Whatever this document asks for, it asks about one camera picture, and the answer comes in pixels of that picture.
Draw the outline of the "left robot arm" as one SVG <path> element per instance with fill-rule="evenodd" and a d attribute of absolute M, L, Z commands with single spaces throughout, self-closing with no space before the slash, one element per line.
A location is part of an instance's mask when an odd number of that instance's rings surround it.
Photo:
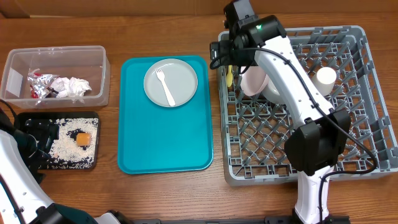
<path fill-rule="evenodd" d="M 55 203 L 40 187 L 21 153 L 36 153 L 32 136 L 1 111 L 1 223 L 97 223 L 88 213 Z"/>

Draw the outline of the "white plastic fork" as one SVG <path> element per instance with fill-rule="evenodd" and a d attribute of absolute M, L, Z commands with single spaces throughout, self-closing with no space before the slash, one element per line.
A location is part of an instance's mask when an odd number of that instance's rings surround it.
<path fill-rule="evenodd" d="M 161 82 L 161 84 L 163 86 L 169 106 L 175 106 L 176 105 L 175 100 L 165 82 L 165 73 L 160 68 L 156 68 L 155 73 L 157 75 L 157 78 L 159 79 L 159 81 Z"/>

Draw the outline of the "orange food cube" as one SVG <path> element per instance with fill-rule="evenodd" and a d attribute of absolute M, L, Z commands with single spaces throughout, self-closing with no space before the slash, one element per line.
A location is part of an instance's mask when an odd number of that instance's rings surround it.
<path fill-rule="evenodd" d="M 89 146 L 91 144 L 90 133 L 78 133 L 76 136 L 77 146 Z"/>

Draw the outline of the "foil wrapper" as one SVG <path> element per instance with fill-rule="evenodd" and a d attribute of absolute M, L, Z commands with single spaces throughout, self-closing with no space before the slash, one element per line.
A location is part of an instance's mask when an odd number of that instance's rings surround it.
<path fill-rule="evenodd" d="M 53 93 L 57 93 L 51 84 L 58 78 L 58 75 L 30 73 L 27 80 L 30 87 L 31 97 L 35 99 L 47 98 Z"/>

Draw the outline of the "grey bowl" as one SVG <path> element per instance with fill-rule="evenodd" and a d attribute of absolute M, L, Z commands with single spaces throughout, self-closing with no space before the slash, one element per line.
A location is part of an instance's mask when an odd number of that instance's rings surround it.
<path fill-rule="evenodd" d="M 280 104 L 280 105 L 285 104 L 281 95 L 277 91 L 277 88 L 273 84 L 272 80 L 268 81 L 268 84 L 262 90 L 262 94 L 268 101 L 270 101 L 273 104 Z"/>

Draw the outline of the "yellow plastic spoon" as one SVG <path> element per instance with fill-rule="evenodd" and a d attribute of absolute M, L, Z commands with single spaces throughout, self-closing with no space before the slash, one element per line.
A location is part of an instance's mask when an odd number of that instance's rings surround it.
<path fill-rule="evenodd" d="M 226 74 L 226 86 L 230 88 L 233 84 L 233 66 L 228 66 L 228 72 Z"/>

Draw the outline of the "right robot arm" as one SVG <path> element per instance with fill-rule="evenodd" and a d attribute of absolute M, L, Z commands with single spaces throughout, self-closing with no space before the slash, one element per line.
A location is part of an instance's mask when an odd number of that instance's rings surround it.
<path fill-rule="evenodd" d="M 287 32 L 276 16 L 259 18 L 249 1 L 231 1 L 224 9 L 224 27 L 229 39 L 210 44 L 210 69 L 224 65 L 249 68 L 258 65 L 271 78 L 294 123 L 294 132 L 284 144 L 285 154 L 298 172 L 298 199 L 292 223 L 349 223 L 349 217 L 334 217 L 327 209 L 330 177 L 352 140 L 372 159 L 368 174 L 378 166 L 376 156 L 349 134 L 351 118 L 336 110 L 314 86 L 295 56 Z"/>

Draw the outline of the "rice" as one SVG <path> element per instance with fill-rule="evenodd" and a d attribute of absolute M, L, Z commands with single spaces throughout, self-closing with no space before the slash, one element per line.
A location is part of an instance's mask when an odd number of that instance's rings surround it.
<path fill-rule="evenodd" d="M 54 162 L 46 162 L 42 169 L 91 169 L 96 162 L 97 133 L 100 126 L 98 118 L 61 118 L 55 121 L 59 125 L 59 139 L 55 140 L 50 155 Z M 90 133 L 89 146 L 77 146 L 78 133 Z"/>

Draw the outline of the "grey-green plate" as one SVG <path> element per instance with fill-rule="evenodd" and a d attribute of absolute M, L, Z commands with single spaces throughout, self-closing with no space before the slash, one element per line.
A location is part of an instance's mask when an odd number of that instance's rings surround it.
<path fill-rule="evenodd" d="M 175 100 L 175 106 L 169 106 L 163 86 L 155 69 L 165 73 L 165 82 Z M 163 107 L 177 107 L 187 103 L 195 95 L 198 77 L 194 69 L 183 60 L 167 58 L 153 64 L 144 76 L 144 91 L 155 104 Z"/>

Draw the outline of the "pink plate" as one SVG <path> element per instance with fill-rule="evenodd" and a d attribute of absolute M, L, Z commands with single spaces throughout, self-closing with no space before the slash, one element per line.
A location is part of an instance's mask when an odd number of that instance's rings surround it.
<path fill-rule="evenodd" d="M 241 67 L 240 76 L 242 77 L 240 87 L 247 96 L 254 96 L 260 93 L 268 84 L 270 78 L 265 71 L 259 67 L 249 67 L 244 73 L 246 67 Z"/>

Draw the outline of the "white napkin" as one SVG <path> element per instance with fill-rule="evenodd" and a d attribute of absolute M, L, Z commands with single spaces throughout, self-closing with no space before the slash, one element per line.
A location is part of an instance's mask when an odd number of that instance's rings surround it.
<path fill-rule="evenodd" d="M 57 98 L 82 97 L 86 91 L 91 91 L 88 81 L 75 77 L 58 77 L 50 87 L 57 92 Z"/>

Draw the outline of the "white paper cup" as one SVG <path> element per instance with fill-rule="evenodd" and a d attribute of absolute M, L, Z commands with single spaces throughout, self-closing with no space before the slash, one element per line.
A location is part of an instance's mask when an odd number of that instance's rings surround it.
<path fill-rule="evenodd" d="M 329 95 L 335 85 L 337 78 L 336 71 L 330 67 L 320 68 L 311 78 L 312 83 L 322 96 Z"/>

